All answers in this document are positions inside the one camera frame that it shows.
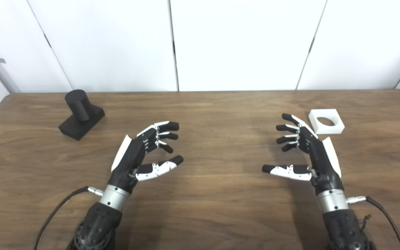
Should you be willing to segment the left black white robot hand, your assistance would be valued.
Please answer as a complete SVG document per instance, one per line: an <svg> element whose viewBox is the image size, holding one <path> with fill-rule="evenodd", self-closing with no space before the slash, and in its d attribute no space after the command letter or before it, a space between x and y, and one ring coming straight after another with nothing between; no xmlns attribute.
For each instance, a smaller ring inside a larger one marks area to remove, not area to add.
<svg viewBox="0 0 400 250"><path fill-rule="evenodd" d="M179 166L184 161L181 155L158 163L143 164L146 154L155 149L173 153L173 148L162 140L177 140L179 136L173 132L179 129L179 123L165 121L150 125L135 138L126 136L111 167L108 185L132 194L138 182L160 177Z"/></svg>

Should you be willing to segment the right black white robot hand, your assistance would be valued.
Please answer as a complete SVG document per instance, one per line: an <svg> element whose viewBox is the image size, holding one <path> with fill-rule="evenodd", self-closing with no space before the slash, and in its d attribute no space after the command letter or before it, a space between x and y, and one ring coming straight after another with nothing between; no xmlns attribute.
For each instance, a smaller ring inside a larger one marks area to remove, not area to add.
<svg viewBox="0 0 400 250"><path fill-rule="evenodd" d="M282 119L291 124L276 126L278 131L288 131L290 134L276 139L277 144L282 144L282 152L291 149L299 149L310 157L310 165L263 165L264 173L293 180L310 181L316 195L333 189L344 190L340 177L340 169L337 168L335 158L325 147L328 139L320 140L317 134L298 117L291 114L282 114Z"/></svg>

